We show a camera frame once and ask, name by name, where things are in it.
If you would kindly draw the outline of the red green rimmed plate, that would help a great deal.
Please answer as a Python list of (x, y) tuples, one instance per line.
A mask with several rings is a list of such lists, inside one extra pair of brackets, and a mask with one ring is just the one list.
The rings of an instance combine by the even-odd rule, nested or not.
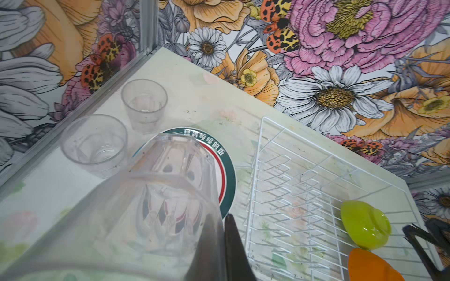
[(212, 155), (215, 163), (217, 190), (221, 217), (225, 218), (232, 207), (237, 179), (232, 160), (225, 147), (212, 135), (197, 128), (177, 127), (164, 133), (194, 137)]

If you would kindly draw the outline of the white wire dish rack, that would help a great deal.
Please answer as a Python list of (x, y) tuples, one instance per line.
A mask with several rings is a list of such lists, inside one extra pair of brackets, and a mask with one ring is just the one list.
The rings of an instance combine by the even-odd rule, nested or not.
[(257, 280), (349, 280), (356, 243), (341, 216), (349, 200), (389, 220), (391, 234), (377, 256), (407, 281), (430, 280), (403, 233), (405, 226), (424, 227), (403, 181), (344, 160), (267, 117), (257, 140), (244, 242)]

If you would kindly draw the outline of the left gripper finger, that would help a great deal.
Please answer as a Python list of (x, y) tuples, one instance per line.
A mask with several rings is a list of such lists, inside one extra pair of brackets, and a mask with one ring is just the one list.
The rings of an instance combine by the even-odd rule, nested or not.
[(228, 281), (256, 281), (232, 214), (225, 217), (226, 271)]

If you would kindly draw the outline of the green plastic bowl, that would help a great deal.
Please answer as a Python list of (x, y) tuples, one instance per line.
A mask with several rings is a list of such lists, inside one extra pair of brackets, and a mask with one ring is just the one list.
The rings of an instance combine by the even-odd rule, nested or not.
[(352, 241), (362, 249), (374, 250), (384, 247), (391, 235), (388, 217), (363, 201), (343, 202), (341, 220)]

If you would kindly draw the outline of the orange plastic bowl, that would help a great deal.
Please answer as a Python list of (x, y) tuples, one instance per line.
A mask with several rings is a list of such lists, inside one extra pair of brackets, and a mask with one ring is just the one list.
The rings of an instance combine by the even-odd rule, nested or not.
[(351, 281), (405, 281), (385, 260), (360, 248), (350, 252), (348, 272)]

